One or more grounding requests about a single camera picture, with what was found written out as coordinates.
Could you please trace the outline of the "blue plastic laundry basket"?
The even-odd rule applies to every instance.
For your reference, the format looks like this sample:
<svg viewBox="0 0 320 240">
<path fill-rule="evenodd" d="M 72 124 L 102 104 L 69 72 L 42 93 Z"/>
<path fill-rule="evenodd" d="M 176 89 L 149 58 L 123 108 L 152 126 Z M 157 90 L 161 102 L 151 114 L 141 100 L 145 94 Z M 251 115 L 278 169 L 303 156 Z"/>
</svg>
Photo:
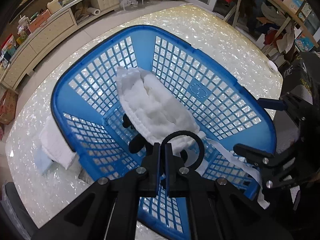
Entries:
<svg viewBox="0 0 320 240">
<path fill-rule="evenodd" d="M 51 111 L 94 183 L 37 234 L 134 239 L 141 222 L 168 239 L 262 239 L 256 163 L 274 124 L 207 54 L 135 25 L 112 35 L 56 83 Z"/>
</svg>

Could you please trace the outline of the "white towel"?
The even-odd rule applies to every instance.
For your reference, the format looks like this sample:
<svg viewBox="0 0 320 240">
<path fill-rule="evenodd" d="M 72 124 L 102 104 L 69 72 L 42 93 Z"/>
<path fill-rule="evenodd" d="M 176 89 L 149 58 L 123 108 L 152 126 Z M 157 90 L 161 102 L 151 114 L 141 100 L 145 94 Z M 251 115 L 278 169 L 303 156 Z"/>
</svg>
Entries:
<svg viewBox="0 0 320 240">
<path fill-rule="evenodd" d="M 77 171 L 79 162 L 61 134 L 54 118 L 50 115 L 39 134 L 42 149 L 52 161 L 60 164 L 65 170 Z"/>
</svg>

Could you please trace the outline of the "white quilted cloth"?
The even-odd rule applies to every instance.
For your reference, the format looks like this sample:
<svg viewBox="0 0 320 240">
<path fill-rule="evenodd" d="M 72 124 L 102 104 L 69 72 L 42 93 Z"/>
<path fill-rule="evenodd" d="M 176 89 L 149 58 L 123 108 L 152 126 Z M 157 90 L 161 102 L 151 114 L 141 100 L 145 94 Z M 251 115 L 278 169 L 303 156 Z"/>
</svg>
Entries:
<svg viewBox="0 0 320 240">
<path fill-rule="evenodd" d="M 152 72 L 142 68 L 118 67 L 116 84 L 119 101 L 137 132 L 150 144 L 163 142 L 178 131 L 188 131 L 207 140 L 230 163 L 252 176 L 262 185 L 261 174 L 236 158 L 216 140 L 209 139 L 195 118 L 157 79 Z"/>
</svg>

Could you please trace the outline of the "grey fuzzy cloth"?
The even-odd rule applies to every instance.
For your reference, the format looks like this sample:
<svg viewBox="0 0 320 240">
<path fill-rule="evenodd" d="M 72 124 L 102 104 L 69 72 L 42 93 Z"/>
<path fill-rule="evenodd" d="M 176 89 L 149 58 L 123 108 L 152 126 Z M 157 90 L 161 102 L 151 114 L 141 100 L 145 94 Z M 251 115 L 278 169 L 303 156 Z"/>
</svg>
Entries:
<svg viewBox="0 0 320 240">
<path fill-rule="evenodd" d="M 82 168 L 79 175 L 78 175 L 78 178 L 89 184 L 89 185 L 92 185 L 94 183 L 94 180 L 91 178 L 91 176 Z"/>
</svg>

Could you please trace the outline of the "small white round puck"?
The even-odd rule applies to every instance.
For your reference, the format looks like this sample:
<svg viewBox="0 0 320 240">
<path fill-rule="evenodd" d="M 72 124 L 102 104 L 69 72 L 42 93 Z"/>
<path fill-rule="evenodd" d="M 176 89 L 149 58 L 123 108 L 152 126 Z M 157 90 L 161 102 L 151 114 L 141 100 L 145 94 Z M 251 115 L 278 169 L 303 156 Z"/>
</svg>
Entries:
<svg viewBox="0 0 320 240">
<path fill-rule="evenodd" d="M 272 72 L 276 73 L 276 72 L 278 71 L 278 67 L 276 66 L 276 64 L 275 64 L 273 61 L 269 60 L 269 61 L 267 62 L 267 65 L 268 65 L 269 69 L 270 69 Z"/>
</svg>

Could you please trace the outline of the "folded light blue cloth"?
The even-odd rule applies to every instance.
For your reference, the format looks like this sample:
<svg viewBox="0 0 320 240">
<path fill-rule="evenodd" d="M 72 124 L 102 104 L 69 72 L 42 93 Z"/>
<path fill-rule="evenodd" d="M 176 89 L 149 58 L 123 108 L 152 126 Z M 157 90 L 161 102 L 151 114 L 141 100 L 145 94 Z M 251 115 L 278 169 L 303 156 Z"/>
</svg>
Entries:
<svg viewBox="0 0 320 240">
<path fill-rule="evenodd" d="M 49 168 L 53 164 L 53 161 L 48 157 L 48 155 L 43 151 L 43 149 L 39 149 L 35 153 L 34 163 L 39 174 L 43 175 L 49 170 Z"/>
</svg>

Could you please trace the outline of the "wooden clothes rack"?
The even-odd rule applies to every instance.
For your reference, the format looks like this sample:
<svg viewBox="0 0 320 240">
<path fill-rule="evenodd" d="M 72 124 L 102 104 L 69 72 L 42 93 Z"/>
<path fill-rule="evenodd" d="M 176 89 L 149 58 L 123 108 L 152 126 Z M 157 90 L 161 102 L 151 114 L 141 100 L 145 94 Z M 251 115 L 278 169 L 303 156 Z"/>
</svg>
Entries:
<svg viewBox="0 0 320 240">
<path fill-rule="evenodd" d="M 238 22 L 239 9 L 242 0 L 238 0 L 237 4 L 232 7 L 231 11 L 224 18 L 227 21 L 232 15 L 234 15 L 233 26 L 236 26 Z M 319 48 L 318 41 L 314 36 L 308 31 L 304 22 L 299 17 L 299 14 L 302 13 L 302 9 L 307 4 L 306 0 L 303 0 L 302 4 L 298 7 L 296 11 L 293 11 L 291 7 L 284 3 L 284 0 L 267 0 L 275 9 L 271 9 L 266 5 L 261 7 L 262 12 L 264 13 L 264 18 L 268 19 L 270 22 L 280 26 L 278 31 L 275 33 L 273 40 L 264 45 L 263 53 L 266 55 L 272 51 L 273 48 L 277 48 L 280 53 L 287 53 L 293 46 L 295 41 L 295 33 L 292 31 L 292 28 L 295 25 L 299 25 L 302 29 L 301 34 L 307 37 L 312 45 L 316 48 Z"/>
</svg>

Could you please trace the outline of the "cardboard box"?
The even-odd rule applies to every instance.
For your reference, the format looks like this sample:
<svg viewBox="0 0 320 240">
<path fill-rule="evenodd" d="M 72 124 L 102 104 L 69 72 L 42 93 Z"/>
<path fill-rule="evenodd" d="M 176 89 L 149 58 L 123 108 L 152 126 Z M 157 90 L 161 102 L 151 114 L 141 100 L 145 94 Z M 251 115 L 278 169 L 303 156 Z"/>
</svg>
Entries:
<svg viewBox="0 0 320 240">
<path fill-rule="evenodd" d="M 1 124 L 8 125 L 14 120 L 16 115 L 18 95 L 12 90 L 7 89 L 1 98 Z"/>
</svg>

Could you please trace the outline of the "white paper roll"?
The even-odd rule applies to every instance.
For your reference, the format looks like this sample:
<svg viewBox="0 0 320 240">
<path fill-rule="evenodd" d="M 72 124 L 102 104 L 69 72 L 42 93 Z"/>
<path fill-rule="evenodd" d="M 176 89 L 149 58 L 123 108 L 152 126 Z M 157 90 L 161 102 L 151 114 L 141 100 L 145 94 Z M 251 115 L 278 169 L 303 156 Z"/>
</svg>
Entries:
<svg viewBox="0 0 320 240">
<path fill-rule="evenodd" d="M 89 7 L 87 8 L 87 13 L 89 16 L 98 16 L 100 15 L 101 11 L 100 9 Z"/>
</svg>

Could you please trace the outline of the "cream TV cabinet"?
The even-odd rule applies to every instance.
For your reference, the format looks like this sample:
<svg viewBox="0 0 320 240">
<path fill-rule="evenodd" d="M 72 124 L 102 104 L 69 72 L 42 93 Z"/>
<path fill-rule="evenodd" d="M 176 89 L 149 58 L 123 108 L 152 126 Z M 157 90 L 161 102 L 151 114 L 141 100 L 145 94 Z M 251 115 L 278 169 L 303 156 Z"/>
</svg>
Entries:
<svg viewBox="0 0 320 240">
<path fill-rule="evenodd" d="M 1 85 L 15 90 L 25 75 L 34 68 L 57 45 L 106 13 L 118 9 L 119 0 L 71 0 L 46 19 L 18 47 L 5 70 L 1 70 Z M 98 16 L 89 16 L 87 8 L 100 9 Z"/>
</svg>

